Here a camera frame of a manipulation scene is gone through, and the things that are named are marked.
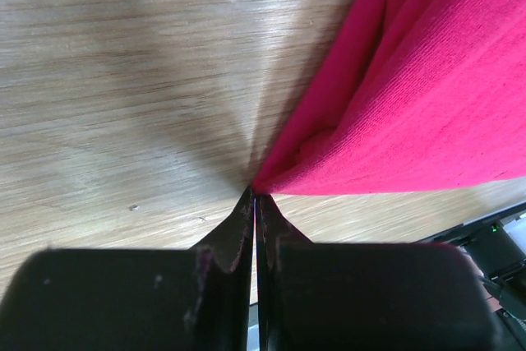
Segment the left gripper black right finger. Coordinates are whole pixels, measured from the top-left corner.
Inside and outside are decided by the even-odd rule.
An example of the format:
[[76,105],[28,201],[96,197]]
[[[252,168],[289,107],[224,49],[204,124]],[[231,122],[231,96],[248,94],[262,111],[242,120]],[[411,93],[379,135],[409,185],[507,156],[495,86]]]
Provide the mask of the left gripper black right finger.
[[264,350],[496,350],[468,259],[440,243],[315,243],[255,200]]

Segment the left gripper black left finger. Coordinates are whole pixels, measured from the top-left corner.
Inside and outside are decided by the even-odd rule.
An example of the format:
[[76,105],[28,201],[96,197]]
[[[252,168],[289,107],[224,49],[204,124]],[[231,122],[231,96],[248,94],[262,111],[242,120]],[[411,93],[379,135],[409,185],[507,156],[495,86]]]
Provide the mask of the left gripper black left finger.
[[4,350],[244,350],[254,195],[193,247],[50,248],[1,301]]

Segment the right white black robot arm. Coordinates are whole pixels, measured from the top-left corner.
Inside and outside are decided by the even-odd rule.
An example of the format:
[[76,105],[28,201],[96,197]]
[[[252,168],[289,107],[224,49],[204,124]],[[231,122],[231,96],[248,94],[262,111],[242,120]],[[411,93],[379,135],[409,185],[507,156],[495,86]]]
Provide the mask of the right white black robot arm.
[[457,247],[472,264],[501,330],[499,350],[525,349],[525,204],[457,225],[424,242]]

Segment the magenta pink t shirt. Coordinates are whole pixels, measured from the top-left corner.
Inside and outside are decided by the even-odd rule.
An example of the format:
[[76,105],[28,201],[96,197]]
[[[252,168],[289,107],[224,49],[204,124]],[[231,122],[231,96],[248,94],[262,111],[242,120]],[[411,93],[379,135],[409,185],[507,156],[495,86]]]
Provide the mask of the magenta pink t shirt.
[[354,0],[260,193],[471,187],[525,174],[525,0]]

